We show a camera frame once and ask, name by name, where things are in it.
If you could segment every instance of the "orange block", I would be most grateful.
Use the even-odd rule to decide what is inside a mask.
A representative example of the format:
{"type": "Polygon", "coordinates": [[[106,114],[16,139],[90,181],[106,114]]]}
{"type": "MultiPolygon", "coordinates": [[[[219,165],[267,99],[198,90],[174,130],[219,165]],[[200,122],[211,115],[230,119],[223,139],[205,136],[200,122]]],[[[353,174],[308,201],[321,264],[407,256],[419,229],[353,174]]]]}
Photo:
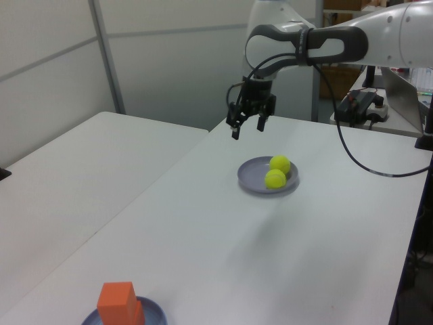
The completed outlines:
{"type": "Polygon", "coordinates": [[[136,309],[137,297],[132,282],[104,283],[97,302],[103,325],[135,325],[136,309]]]}
{"type": "Polygon", "coordinates": [[[143,306],[141,306],[141,302],[137,302],[137,308],[135,309],[135,317],[134,317],[134,325],[144,325],[144,313],[143,306]]]}

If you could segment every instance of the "gray plate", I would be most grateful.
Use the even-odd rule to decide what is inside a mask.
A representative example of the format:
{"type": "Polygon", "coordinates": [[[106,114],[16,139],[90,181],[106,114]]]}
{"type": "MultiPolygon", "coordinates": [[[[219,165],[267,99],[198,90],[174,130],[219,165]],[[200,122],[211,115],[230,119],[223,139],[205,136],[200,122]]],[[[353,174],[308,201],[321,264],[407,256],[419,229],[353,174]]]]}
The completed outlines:
{"type": "Polygon", "coordinates": [[[270,190],[265,185],[265,175],[269,171],[269,161],[272,157],[257,157],[244,162],[237,170],[239,184],[250,191],[262,194],[273,194],[290,191],[297,186],[298,167],[290,162],[290,171],[286,175],[287,183],[282,188],[270,190]]]}
{"type": "MultiPolygon", "coordinates": [[[[150,299],[138,296],[137,300],[141,301],[141,305],[143,306],[145,325],[167,325],[165,313],[157,303],[150,299]]],[[[102,325],[97,309],[87,316],[82,325],[102,325]]]]}

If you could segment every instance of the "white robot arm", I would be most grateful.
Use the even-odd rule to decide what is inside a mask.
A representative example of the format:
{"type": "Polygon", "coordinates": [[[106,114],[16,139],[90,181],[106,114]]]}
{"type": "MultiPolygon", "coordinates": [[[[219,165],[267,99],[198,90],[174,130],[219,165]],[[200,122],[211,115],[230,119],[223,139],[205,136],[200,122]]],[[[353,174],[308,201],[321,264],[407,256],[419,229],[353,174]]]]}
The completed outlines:
{"type": "Polygon", "coordinates": [[[259,114],[263,131],[273,115],[272,80],[291,66],[355,63],[372,66],[433,66],[433,2],[396,5],[339,24],[315,29],[288,0],[256,0],[248,23],[244,84],[229,105],[233,137],[249,116],[259,114]]]}

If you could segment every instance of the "table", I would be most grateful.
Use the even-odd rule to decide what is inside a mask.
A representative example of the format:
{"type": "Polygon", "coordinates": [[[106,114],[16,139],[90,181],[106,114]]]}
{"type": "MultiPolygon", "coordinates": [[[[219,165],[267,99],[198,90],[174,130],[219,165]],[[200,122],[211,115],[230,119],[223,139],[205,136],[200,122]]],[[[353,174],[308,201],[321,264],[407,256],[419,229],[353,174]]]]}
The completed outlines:
{"type": "MultiPolygon", "coordinates": [[[[367,74],[367,69],[365,69],[363,73],[359,75],[358,79],[355,81],[355,83],[350,88],[350,90],[362,89],[363,88],[362,84],[365,80],[366,74],[367,74]]],[[[382,72],[380,71],[379,68],[376,68],[375,75],[382,75],[382,72]]],[[[363,91],[375,91],[375,89],[367,88],[364,89],[363,91]]],[[[385,89],[378,89],[378,95],[382,96],[384,98],[384,104],[388,105],[385,89]]],[[[334,125],[336,124],[334,119],[334,113],[329,118],[329,123],[334,125]]],[[[346,126],[348,125],[348,123],[343,123],[343,122],[341,122],[340,124],[346,126]]],[[[369,126],[370,126],[370,121],[366,121],[363,124],[355,125],[356,128],[365,129],[365,130],[368,130],[369,126]]],[[[388,105],[388,119],[383,123],[378,122],[373,124],[371,130],[379,131],[379,132],[387,132],[392,134],[406,135],[409,137],[421,136],[421,133],[411,123],[406,121],[404,117],[402,117],[398,112],[392,109],[389,105],[388,105]]]]}
{"type": "Polygon", "coordinates": [[[359,16],[364,16],[371,14],[372,12],[377,12],[379,10],[385,9],[384,7],[376,7],[374,5],[366,5],[362,10],[340,10],[340,9],[324,9],[324,14],[353,14],[356,18],[359,16]]]}
{"type": "Polygon", "coordinates": [[[100,113],[0,182],[0,316],[208,134],[100,113]]]}
{"type": "MultiPolygon", "coordinates": [[[[383,178],[347,157],[332,125],[222,122],[0,319],[80,324],[104,282],[132,281],[168,323],[387,324],[426,173],[383,178]],[[285,154],[300,183],[253,195],[237,168],[285,154]]],[[[415,139],[343,127],[352,153],[389,173],[420,169],[415,139]]]]}

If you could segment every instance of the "tennis ball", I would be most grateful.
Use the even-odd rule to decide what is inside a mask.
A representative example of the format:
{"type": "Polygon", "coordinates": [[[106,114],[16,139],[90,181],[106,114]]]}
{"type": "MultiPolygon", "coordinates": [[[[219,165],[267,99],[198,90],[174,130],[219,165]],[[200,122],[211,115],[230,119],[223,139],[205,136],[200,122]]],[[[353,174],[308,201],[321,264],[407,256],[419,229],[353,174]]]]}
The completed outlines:
{"type": "Polygon", "coordinates": [[[286,184],[286,175],[279,169],[273,169],[268,171],[265,176],[265,185],[267,188],[275,190],[277,188],[282,188],[286,184]]]}
{"type": "Polygon", "coordinates": [[[274,156],[269,162],[269,169],[279,169],[287,175],[290,171],[290,160],[288,160],[287,157],[282,155],[274,156]]]}

